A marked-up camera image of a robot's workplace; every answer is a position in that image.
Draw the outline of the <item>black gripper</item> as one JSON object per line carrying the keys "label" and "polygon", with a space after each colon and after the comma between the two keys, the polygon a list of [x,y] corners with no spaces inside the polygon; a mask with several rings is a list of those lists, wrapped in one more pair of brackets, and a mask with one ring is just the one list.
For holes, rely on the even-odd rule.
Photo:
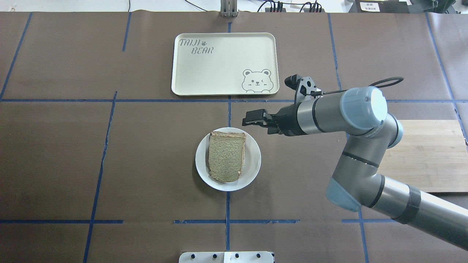
{"label": "black gripper", "polygon": [[248,111],[242,119],[242,126],[249,125],[268,127],[268,134],[282,134],[289,137],[306,135],[299,126],[297,108],[294,105],[283,107],[271,115],[266,109]]}

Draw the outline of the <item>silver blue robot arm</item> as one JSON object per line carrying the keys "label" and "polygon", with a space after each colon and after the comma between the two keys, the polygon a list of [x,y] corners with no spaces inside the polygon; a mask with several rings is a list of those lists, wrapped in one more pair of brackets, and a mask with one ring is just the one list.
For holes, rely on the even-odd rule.
{"label": "silver blue robot arm", "polygon": [[329,186],[328,200],[348,211],[371,208],[467,250],[467,209],[377,172],[385,151],[404,133],[388,113],[386,98],[375,86],[324,93],[300,85],[294,104],[275,114],[248,111],[242,125],[266,127],[268,134],[302,136],[345,132],[349,135]]}

